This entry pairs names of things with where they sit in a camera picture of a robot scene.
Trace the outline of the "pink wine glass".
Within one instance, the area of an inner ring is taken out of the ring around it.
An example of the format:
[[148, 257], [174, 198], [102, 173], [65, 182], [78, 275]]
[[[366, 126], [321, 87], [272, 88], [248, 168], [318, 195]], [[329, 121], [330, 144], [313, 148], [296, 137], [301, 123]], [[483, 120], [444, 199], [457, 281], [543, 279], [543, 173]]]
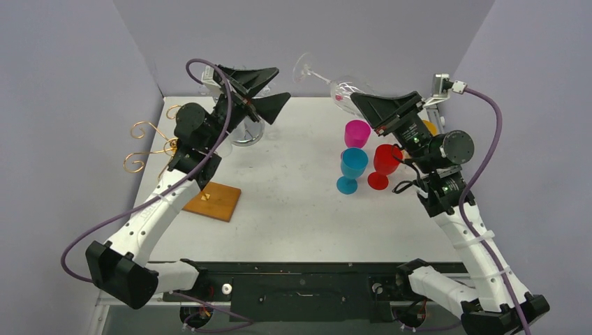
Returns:
[[361, 149], [366, 145], [370, 134], [371, 127], [366, 121], [360, 119], [349, 121], [344, 128], [345, 145], [348, 148]]

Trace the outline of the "red wine glass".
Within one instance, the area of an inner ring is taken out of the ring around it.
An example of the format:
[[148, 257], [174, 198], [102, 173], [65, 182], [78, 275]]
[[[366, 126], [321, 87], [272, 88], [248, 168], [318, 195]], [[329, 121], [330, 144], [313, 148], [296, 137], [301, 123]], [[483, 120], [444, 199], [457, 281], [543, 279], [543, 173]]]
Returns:
[[388, 176], [403, 161], [403, 153], [395, 144], [381, 144], [376, 147], [373, 157], [374, 172], [367, 177], [367, 183], [374, 190], [381, 191], [389, 186]]

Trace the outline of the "clear glass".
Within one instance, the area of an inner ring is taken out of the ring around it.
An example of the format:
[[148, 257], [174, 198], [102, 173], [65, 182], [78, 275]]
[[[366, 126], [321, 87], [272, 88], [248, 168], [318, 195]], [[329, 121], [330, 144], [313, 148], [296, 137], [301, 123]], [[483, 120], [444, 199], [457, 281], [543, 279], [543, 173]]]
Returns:
[[316, 72], [313, 69], [312, 63], [313, 58], [310, 52], [302, 54], [293, 68], [293, 81], [300, 83], [308, 77], [314, 77], [320, 80], [330, 88], [330, 96], [337, 107], [358, 119], [363, 119], [364, 116], [354, 102], [352, 102], [351, 95], [353, 93], [375, 94], [376, 92], [373, 88], [365, 81], [352, 75], [343, 75], [336, 79], [329, 79]]

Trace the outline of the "blue wine glass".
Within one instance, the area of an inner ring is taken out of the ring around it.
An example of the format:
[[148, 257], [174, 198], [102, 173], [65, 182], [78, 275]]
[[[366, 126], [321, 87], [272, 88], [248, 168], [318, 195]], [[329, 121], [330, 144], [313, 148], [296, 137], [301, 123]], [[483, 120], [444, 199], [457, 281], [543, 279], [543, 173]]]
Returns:
[[343, 151], [341, 155], [342, 176], [337, 179], [337, 190], [345, 195], [353, 194], [358, 189], [357, 179], [361, 177], [369, 163], [366, 152], [357, 147], [351, 147]]

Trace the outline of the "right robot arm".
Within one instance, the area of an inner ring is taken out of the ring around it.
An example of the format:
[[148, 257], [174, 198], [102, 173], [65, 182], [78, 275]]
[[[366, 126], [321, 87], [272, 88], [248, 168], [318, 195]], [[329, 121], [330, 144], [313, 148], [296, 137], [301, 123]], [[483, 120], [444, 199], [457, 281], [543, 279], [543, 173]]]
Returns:
[[475, 145], [463, 131], [432, 135], [419, 112], [464, 94], [459, 83], [447, 84], [430, 98], [417, 92], [389, 98], [353, 93], [351, 101], [379, 136], [393, 135], [408, 154], [406, 164], [417, 170], [412, 182], [429, 217], [444, 231], [470, 279], [468, 287], [438, 272], [421, 259], [397, 268], [395, 292], [407, 299], [436, 302], [461, 322], [467, 334], [529, 334], [531, 325], [549, 311], [517, 278], [494, 243], [461, 167], [473, 157]]

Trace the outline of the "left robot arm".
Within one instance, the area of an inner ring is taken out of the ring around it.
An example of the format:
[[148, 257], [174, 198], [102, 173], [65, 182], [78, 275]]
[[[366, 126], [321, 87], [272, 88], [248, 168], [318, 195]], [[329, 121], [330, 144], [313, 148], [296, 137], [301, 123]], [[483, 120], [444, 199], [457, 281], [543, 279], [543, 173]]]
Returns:
[[130, 308], [142, 308], [155, 294], [181, 290], [202, 299], [208, 280], [189, 260], [150, 262], [150, 255], [182, 209], [216, 173], [218, 146], [244, 119], [273, 124], [290, 99], [288, 92], [259, 97], [278, 74], [276, 67], [235, 69], [211, 65], [219, 87], [211, 111], [198, 103], [181, 105], [174, 116], [175, 152], [150, 197], [104, 242], [94, 241], [85, 257], [91, 282]]

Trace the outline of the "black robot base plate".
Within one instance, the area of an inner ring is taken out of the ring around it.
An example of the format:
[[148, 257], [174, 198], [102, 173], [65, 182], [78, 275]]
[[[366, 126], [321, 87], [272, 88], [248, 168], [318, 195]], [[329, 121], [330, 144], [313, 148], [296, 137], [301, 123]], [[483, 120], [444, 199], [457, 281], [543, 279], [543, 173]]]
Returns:
[[195, 262], [187, 290], [168, 289], [167, 302], [195, 299], [230, 309], [231, 322], [388, 322], [390, 307], [418, 306], [401, 262]]

